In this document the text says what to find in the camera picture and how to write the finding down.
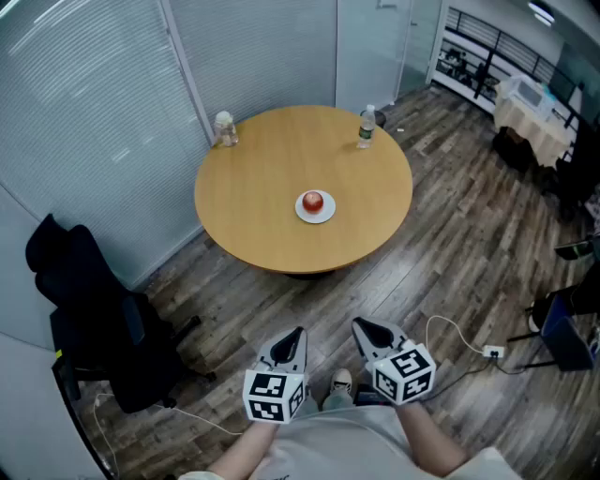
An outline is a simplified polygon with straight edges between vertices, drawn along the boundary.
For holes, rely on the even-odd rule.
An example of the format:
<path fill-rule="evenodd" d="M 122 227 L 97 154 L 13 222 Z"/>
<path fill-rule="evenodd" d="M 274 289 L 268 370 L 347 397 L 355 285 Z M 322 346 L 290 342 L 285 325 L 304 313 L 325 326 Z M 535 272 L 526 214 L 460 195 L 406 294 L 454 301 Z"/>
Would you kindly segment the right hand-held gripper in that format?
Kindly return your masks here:
<path fill-rule="evenodd" d="M 364 361 L 372 361 L 372 349 L 399 349 L 370 363 L 372 387 L 396 405 L 419 399 L 431 391 L 436 364 L 423 343 L 407 340 L 405 332 L 395 323 L 352 320 L 352 335 Z"/>

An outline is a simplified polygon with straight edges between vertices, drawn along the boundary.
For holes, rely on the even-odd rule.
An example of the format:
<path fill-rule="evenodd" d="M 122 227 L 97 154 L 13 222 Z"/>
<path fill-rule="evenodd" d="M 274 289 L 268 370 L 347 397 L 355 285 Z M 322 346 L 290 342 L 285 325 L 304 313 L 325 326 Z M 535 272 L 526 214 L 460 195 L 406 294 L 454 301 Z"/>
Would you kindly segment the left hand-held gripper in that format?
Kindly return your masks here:
<path fill-rule="evenodd" d="M 296 372 L 306 369 L 307 347 L 308 334 L 301 327 L 282 331 L 261 346 L 259 361 L 246 370 L 244 379 L 243 401 L 250 421 L 291 423 L 307 399 L 308 375 Z"/>

